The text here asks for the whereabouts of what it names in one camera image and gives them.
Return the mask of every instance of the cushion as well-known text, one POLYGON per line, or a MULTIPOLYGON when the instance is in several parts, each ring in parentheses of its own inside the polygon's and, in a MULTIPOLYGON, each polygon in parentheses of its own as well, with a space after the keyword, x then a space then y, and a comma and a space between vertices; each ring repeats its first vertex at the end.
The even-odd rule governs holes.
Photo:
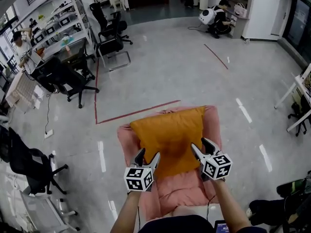
POLYGON ((155 171, 158 179, 188 172, 200 166, 190 145, 202 147, 204 107, 192 108, 165 115, 143 118, 131 122, 131 128, 146 148, 145 161, 149 163, 157 152, 161 153, 155 171))

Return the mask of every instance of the handbag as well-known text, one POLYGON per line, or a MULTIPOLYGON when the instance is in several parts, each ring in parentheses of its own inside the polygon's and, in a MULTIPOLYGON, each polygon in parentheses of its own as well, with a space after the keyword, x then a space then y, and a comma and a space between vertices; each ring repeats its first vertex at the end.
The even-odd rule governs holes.
POLYGON ((240 15, 241 17, 246 17, 247 9, 243 5, 243 3, 237 3, 234 6, 234 13, 236 13, 237 15, 240 15))

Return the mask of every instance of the black office chair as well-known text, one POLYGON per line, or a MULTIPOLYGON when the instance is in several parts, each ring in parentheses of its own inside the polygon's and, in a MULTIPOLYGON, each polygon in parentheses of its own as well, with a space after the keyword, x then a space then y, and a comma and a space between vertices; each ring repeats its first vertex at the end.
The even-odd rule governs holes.
POLYGON ((71 66, 61 63, 56 57, 51 58, 41 65, 40 71, 43 74, 38 79, 54 84, 61 93, 67 95, 68 102, 71 101, 73 95, 79 93, 79 109, 82 108, 81 99, 84 90, 99 92, 99 89, 87 86, 89 79, 74 71, 71 66), (64 86, 65 84, 68 84, 72 89, 67 90, 64 86))
POLYGON ((47 157, 40 150, 28 148, 12 128, 9 128, 9 137, 10 167, 13 172, 27 176, 31 193, 45 192, 47 187, 47 194, 51 194, 50 183, 52 183, 62 194, 67 194, 53 179, 54 174, 68 169, 67 165, 52 171, 51 158, 54 157, 52 154, 47 157))
POLYGON ((100 43, 97 44, 96 46, 96 55, 97 57, 101 57, 104 63, 104 55, 106 54, 110 54, 108 56, 108 58, 112 58, 115 57, 117 55, 126 53, 127 58, 128 58, 128 62, 124 65, 121 66, 117 66, 114 68, 110 68, 109 71, 113 71, 125 66, 128 66, 129 64, 131 64, 131 58, 130 55, 128 54, 127 51, 122 51, 119 52, 120 50, 123 49, 124 45, 123 45, 123 39, 122 37, 119 35, 118 31, 119 31, 119 26, 120 26, 120 19, 121 19, 121 14, 118 13, 116 14, 116 18, 113 21, 113 27, 109 30, 105 30, 103 32, 98 33, 98 36, 100 38, 101 35, 104 34, 108 34, 109 37, 107 37, 107 39, 105 41, 101 41, 100 43))
MULTIPOLYGON (((100 35, 102 35, 104 37, 109 37, 110 35, 113 35, 112 29, 116 27, 115 20, 117 19, 117 16, 121 17, 120 11, 117 11, 117 12, 110 14, 113 16, 113 19, 109 20, 112 23, 110 25, 108 25, 108 21, 105 18, 103 11, 102 11, 102 8, 100 7, 99 3, 92 3, 89 7, 90 7, 90 10, 92 11, 94 17, 98 21, 99 25, 101 26, 101 32, 98 34, 98 37, 100 38, 100 35)), ((120 20, 118 22, 118 24, 119 24, 118 25, 118 34, 120 35, 122 41, 129 42, 132 45, 133 42, 131 40, 126 40, 129 38, 129 36, 127 34, 121 36, 122 32, 127 29, 126 21, 120 20)))
MULTIPOLYGON (((302 95, 301 99, 300 99, 300 104, 301 104, 301 110, 300 110, 300 106, 299 104, 297 104, 296 102, 292 104, 292 109, 294 111, 295 114, 289 114, 288 115, 288 119, 290 119, 291 117, 295 117, 298 120, 301 119, 309 110, 310 110, 310 105, 306 99, 306 97, 304 95, 302 95)), ((306 118, 305 120, 309 120, 309 123, 311 124, 311 116, 309 116, 308 118, 306 118)), ((306 124, 305 124, 305 120, 302 121, 297 127, 297 132, 296 132, 296 136, 299 136, 300 133, 300 129, 301 129, 301 125, 304 127, 305 131, 303 132, 303 134, 307 133, 307 128, 306 128, 306 124)))

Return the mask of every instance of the phone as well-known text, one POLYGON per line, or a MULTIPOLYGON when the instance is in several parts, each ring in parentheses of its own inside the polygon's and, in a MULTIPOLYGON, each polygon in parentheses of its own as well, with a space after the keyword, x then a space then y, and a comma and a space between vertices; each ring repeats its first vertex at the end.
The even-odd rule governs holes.
POLYGON ((224 220, 215 221, 215 233, 229 233, 229 229, 224 220))

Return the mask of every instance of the black shirt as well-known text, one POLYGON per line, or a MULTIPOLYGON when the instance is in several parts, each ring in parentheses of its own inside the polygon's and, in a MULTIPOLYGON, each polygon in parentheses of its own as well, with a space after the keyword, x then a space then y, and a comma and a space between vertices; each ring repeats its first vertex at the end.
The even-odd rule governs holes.
MULTIPOLYGON (((138 233, 214 233, 212 225, 198 215, 173 216, 151 221, 138 233)), ((258 227, 246 227, 237 233, 267 233, 258 227)))
MULTIPOLYGON (((218 6, 215 6, 214 11, 216 11, 216 10, 221 10, 221 8, 219 8, 218 6)), ((215 19, 214 19, 214 22, 216 23, 216 28, 219 31, 225 31, 228 28, 227 25, 223 24, 223 21, 226 21, 225 12, 224 11, 217 12, 215 19)))

